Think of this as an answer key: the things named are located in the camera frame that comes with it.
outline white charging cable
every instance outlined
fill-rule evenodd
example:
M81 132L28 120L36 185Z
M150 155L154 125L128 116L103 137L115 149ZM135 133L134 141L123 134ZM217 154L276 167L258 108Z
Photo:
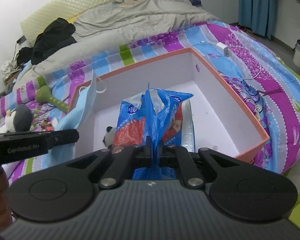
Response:
M101 83L103 83L104 86L105 86L105 89L103 89L102 91L98 91L98 90L97 90L97 94L102 94L102 93L104 93L104 92L106 91L106 84L103 82L103 80L101 80L101 78L100 78L98 75L96 75L96 76L97 76L97 79L98 79ZM80 87L80 88L79 88L79 94L81 94L82 88L85 89L85 88L87 88L87 87L85 87L85 86Z
M212 44L212 45L218 47L218 44L221 43L221 42L214 43L214 42L210 42L210 41L201 41L201 43L209 43L209 44ZM239 46L228 46L228 45L225 45L225 44L223 44L223 43L221 43L221 44L224 45L224 46L222 46L222 47L219 47L219 48L222 49L222 50L224 50L225 48L239 48L239 49L245 49L245 50L249 51L248 49L243 48L243 47L239 47ZM227 75L223 75L223 74L221 74L221 75L224 76L224 77L230 77L230 78L252 80L252 79L257 78L257 77L260 75L261 71L262 71L262 67L260 67L260 70L259 70L258 74L255 75L255 76L252 77L252 78L234 77L234 76L227 76Z

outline penguin plush toy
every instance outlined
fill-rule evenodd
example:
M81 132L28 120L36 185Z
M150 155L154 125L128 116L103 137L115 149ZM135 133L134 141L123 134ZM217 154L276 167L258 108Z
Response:
M115 134L115 128L113 128L112 126L108 126L106 135L104 136L104 138L102 140L108 149L112 148L114 134Z
M31 127L32 118L33 115L26 105L18 105L15 109L6 112L0 133L27 132Z

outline blue plastic bag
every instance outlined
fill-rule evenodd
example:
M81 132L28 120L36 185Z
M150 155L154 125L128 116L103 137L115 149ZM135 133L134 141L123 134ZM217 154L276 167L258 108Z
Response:
M162 136L173 121L179 105L192 96L193 95L189 93L161 89L148 89L144 93L144 97L143 94L141 95L139 109L142 109L142 113L145 116L142 142L144 145L145 136L149 135L151 137L154 153L152 156L153 165L152 168L140 168L135 170L133 179L158 180L176 178L174 169L159 167L157 147L162 140ZM171 141L173 141L173 144L181 146L181 131L177 133Z

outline gray floor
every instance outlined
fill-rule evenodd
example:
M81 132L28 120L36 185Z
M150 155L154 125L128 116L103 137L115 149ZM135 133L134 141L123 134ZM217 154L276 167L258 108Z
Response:
M249 35L255 38L257 41L260 41L261 43L266 45L269 49L276 53L289 68L291 68L294 72L300 75L300 68L293 63L294 52L292 51L292 49L286 49L277 42L270 41L269 39L259 35L251 33L249 33Z
M300 75L300 68L293 63L294 52L291 49L287 49L276 43L275 41L268 40L267 38L250 33L249 35L270 48L284 61L287 66L289 66L294 72ZM288 174L288 178L294 183L294 185L297 187L298 193L300 194L300 159L296 162L295 165L293 165Z

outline white cloth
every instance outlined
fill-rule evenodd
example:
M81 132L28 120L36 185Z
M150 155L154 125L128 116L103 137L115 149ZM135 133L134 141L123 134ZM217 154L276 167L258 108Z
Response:
M144 0L128 7L107 4L83 13L74 22L77 40L19 76L13 90L38 76L65 68L76 60L200 21L218 20L183 0Z
M15 168L19 165L19 163L20 163L20 161L2 165L2 168L4 169L4 171L7 174L7 178L10 178L10 176L14 172Z

